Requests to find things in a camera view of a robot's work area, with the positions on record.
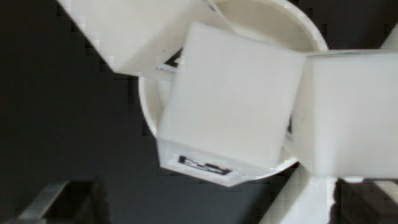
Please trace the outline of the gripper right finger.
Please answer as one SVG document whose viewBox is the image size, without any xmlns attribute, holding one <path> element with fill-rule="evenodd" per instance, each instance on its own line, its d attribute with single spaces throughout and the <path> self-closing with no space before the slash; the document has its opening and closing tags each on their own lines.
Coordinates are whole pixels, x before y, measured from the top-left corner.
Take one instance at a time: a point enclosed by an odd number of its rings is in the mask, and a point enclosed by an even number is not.
<svg viewBox="0 0 398 224">
<path fill-rule="evenodd" d="M 398 179 L 338 180 L 333 224 L 398 224 Z"/>
</svg>

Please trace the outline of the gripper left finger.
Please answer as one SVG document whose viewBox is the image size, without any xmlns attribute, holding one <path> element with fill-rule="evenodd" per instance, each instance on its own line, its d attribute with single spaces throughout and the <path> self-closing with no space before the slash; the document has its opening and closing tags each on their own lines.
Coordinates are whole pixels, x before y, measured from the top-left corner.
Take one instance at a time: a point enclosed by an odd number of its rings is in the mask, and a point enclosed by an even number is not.
<svg viewBox="0 0 398 224">
<path fill-rule="evenodd" d="M 11 224 L 113 224 L 102 179 L 51 183 Z"/>
</svg>

